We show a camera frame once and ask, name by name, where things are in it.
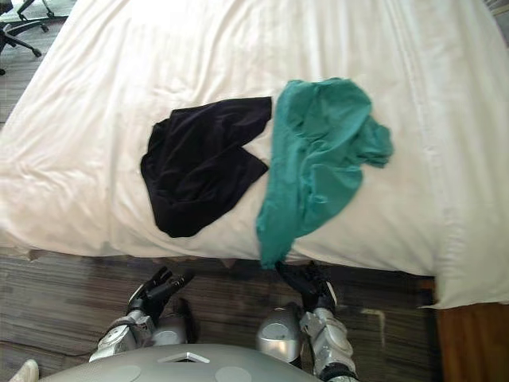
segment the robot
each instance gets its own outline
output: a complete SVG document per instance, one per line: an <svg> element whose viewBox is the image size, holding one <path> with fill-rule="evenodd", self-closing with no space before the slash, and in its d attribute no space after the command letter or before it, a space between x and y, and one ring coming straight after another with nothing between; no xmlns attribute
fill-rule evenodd
<svg viewBox="0 0 509 382"><path fill-rule="evenodd" d="M302 304L274 309L261 324L257 349L197 344L196 323L188 303L178 299L161 317L172 296L194 277L173 277L166 267L131 296L126 316L111 323L90 362L44 382L358 382L345 326L334 317L332 285L315 264L276 266L302 296ZM307 337L313 375L301 367Z"/></svg>

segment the wooden floor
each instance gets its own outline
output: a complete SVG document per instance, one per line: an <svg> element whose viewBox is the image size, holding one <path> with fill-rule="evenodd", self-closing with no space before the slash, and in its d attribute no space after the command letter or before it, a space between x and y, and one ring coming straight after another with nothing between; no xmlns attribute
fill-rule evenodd
<svg viewBox="0 0 509 382"><path fill-rule="evenodd" d="M258 262L239 261L227 269L219 260L167 264L175 271L191 267L197 277L182 292L200 323L200 341L253 347L263 318L276 306L299 301L272 271ZM0 380L7 380L32 357L47 376L87 360L52 351L83 353L111 321L124 314L126 301L160 264L127 256L84 258L47 253L29 263L0 256L0 338L48 351L0 347ZM440 353L432 310L418 279L398 272L330 268L334 285L348 309L338 310L349 329L354 360L362 380L439 381ZM381 310L379 317L361 309Z"/></svg>

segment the shoe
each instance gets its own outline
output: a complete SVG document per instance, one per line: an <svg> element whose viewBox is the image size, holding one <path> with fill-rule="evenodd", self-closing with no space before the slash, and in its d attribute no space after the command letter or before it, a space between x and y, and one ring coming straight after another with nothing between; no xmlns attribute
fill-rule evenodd
<svg viewBox="0 0 509 382"><path fill-rule="evenodd" d="M37 382L39 380L39 366L34 360L26 361L19 372L9 382Z"/></svg>

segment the green cloth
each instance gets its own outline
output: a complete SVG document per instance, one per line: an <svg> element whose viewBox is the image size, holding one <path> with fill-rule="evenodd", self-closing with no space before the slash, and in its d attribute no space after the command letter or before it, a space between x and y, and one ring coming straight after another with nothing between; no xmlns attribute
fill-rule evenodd
<svg viewBox="0 0 509 382"><path fill-rule="evenodd" d="M256 222L262 265L284 260L295 238L340 212L363 179L360 165L384 167L389 130L350 80L290 81L274 120L269 185Z"/></svg>

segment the white bedsheet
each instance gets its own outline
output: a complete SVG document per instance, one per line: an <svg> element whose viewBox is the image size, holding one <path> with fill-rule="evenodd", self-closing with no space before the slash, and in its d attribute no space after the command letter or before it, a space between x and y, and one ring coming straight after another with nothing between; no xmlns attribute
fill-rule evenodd
<svg viewBox="0 0 509 382"><path fill-rule="evenodd" d="M266 175L196 236L157 230L152 126L333 76L370 95L395 153L289 257L436 275L440 307L509 300L509 60L474 0L79 0L2 132L3 245L257 259ZM267 162L271 130L247 146Z"/></svg>

